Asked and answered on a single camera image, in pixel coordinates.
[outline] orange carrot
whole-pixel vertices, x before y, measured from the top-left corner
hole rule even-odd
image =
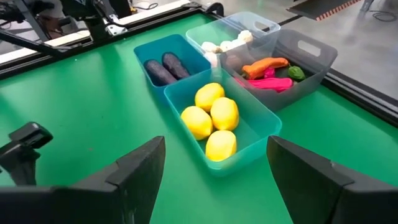
[[[244,72],[246,79],[254,80],[256,78],[262,77],[264,74],[264,70],[271,68],[280,68],[287,66],[289,62],[286,58],[264,58],[262,60],[258,60],[254,62],[252,65],[245,65],[242,68],[242,72]]]

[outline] black clamp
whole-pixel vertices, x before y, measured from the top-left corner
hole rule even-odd
[[[213,3],[207,7],[206,13],[216,12],[218,16],[224,17],[224,6],[221,3]]]
[[[190,2],[183,4],[181,7],[187,7],[187,8],[200,8],[203,7],[203,5],[197,3],[197,2]],[[211,12],[216,12],[218,16],[224,17],[224,6],[221,3],[213,3],[210,6],[205,8],[205,13],[211,13]]]
[[[39,149],[53,139],[41,125],[29,122],[9,134],[11,142],[0,147],[0,166],[16,185],[36,185],[35,167]]]

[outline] orange and black striped mat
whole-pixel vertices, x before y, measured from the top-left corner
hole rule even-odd
[[[359,1],[360,0],[307,0],[287,10],[320,21]]]

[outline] concrete floor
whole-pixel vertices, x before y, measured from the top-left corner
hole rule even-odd
[[[333,68],[398,99],[398,21],[381,22],[373,12],[360,13],[362,2],[320,22],[300,18],[283,26],[338,50]],[[398,2],[375,1],[371,10],[398,13]]]
[[[174,0],[154,0],[159,5]],[[385,10],[398,13],[394,0],[375,0],[371,10]],[[198,0],[202,4],[223,3],[226,15],[239,11],[252,11],[275,22],[294,17],[286,9],[293,0]],[[138,3],[145,7],[146,2]],[[333,68],[376,90],[398,99],[398,21],[381,22],[372,17],[372,12],[359,13],[362,2],[340,11],[320,22],[300,18],[283,26],[335,47],[339,56]],[[36,39],[35,33],[28,39]],[[7,48],[0,45],[0,54]]]
[[[16,29],[29,29],[32,28],[28,22],[23,22],[21,24],[17,22],[12,22],[11,24],[7,24],[2,26],[3,29],[7,30],[16,30]],[[28,31],[18,34],[18,36],[29,39],[29,40],[37,40],[39,36],[34,31]],[[21,49],[20,46],[12,45],[8,42],[0,40],[0,54],[5,54],[7,52],[11,52],[13,50]]]

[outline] green table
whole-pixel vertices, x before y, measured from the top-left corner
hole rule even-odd
[[[55,136],[40,149],[39,185],[69,185],[154,136],[166,139],[152,223],[292,223],[266,157],[212,177],[170,110],[154,98],[134,47],[210,22],[197,14],[0,82],[0,144],[36,121]],[[281,136],[398,186],[398,130],[329,89],[277,113]],[[5,173],[1,185],[12,185]]]

